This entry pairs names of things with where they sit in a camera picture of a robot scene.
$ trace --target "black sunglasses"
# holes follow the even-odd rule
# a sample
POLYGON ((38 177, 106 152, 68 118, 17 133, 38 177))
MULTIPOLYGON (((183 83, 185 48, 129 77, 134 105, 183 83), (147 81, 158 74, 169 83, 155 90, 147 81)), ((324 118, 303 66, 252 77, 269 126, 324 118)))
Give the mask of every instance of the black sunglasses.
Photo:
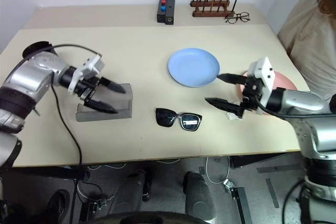
POLYGON ((157 108, 156 109, 156 122, 158 125, 164 127, 171 127, 176 118, 181 121, 181 127, 186 131, 196 131, 201 123, 202 116, 194 113, 176 114, 175 111, 157 108))

